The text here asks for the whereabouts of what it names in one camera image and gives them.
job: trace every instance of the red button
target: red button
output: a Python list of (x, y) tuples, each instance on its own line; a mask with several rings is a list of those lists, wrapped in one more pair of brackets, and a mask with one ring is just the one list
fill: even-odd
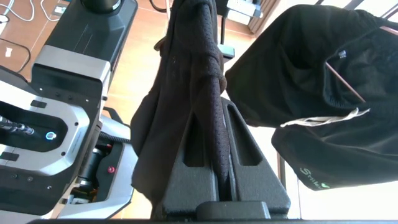
[(113, 166), (108, 167), (108, 173), (113, 174), (115, 171), (115, 168)]

